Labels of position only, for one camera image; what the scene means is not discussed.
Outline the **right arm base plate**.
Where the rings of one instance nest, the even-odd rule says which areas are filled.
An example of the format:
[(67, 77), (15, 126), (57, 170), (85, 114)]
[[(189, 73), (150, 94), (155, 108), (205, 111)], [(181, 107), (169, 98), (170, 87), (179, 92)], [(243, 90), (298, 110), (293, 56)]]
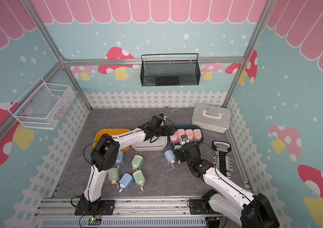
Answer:
[(201, 215), (206, 214), (206, 210), (203, 206), (203, 200), (202, 199), (188, 199), (187, 200), (187, 206), (190, 209), (191, 215)]

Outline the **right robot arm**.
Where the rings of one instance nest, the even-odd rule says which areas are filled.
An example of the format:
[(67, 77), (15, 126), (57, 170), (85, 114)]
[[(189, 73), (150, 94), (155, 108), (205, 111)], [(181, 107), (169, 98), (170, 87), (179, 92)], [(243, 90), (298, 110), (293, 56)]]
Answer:
[(280, 223), (266, 196), (239, 187), (208, 160), (200, 156), (199, 146), (192, 142), (174, 150), (178, 162), (185, 162), (192, 175), (214, 190), (205, 194), (210, 211), (222, 214), (242, 228), (278, 228)]

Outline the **white plastic storage box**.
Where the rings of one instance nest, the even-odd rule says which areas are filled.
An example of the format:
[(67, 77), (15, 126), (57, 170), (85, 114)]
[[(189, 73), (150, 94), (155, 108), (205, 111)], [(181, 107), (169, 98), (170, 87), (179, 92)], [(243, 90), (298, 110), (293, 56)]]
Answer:
[(167, 146), (167, 142), (168, 140), (166, 136), (155, 136), (144, 142), (132, 144), (132, 148), (138, 152), (163, 151)]

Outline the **dark teal storage box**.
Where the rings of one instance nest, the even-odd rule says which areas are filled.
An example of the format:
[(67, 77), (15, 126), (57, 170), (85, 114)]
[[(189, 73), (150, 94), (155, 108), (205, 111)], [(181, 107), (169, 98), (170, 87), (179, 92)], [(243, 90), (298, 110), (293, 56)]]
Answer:
[(194, 124), (176, 125), (176, 132), (174, 135), (168, 137), (169, 145), (174, 148), (181, 145), (181, 136), (186, 135), (189, 142), (200, 144), (203, 142), (202, 130), (199, 126)]

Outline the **pink pencil sharpener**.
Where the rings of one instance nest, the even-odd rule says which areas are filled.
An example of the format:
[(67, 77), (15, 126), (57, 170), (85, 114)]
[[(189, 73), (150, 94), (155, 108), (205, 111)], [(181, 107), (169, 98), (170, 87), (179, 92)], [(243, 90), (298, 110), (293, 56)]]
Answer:
[(202, 140), (202, 133), (200, 129), (193, 129), (193, 135), (194, 135), (194, 142), (201, 142)]
[(170, 142), (174, 145), (176, 145), (177, 143), (179, 143), (178, 141), (178, 136), (177, 136), (177, 130), (175, 131), (175, 133), (170, 136)]
[(194, 133), (193, 133), (192, 129), (186, 129), (185, 134), (187, 135), (187, 138), (188, 138), (189, 142), (194, 141)]
[(180, 142), (181, 141), (181, 137), (183, 136), (183, 135), (185, 135), (186, 133), (185, 133), (185, 130), (184, 129), (178, 129), (177, 130), (177, 136), (178, 136), (178, 141)]

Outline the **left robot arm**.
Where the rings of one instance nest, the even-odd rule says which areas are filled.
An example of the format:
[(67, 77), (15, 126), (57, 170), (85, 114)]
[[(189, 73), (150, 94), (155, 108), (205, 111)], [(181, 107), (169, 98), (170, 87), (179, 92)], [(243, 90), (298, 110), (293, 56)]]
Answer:
[(166, 116), (154, 115), (146, 122), (125, 134), (102, 136), (95, 141), (96, 145), (90, 153), (91, 172), (89, 180), (80, 197), (80, 201), (86, 205), (92, 204), (101, 198), (101, 190), (108, 170), (116, 163), (118, 152), (132, 144), (144, 142), (153, 137), (172, 136), (176, 132), (174, 124), (166, 125)]

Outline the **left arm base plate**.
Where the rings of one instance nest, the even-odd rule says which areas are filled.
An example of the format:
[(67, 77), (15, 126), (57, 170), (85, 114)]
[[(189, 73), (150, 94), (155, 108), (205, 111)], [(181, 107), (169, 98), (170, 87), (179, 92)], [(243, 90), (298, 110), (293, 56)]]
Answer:
[(89, 202), (86, 199), (81, 199), (76, 207), (75, 215), (112, 215), (115, 209), (114, 200), (96, 200)]

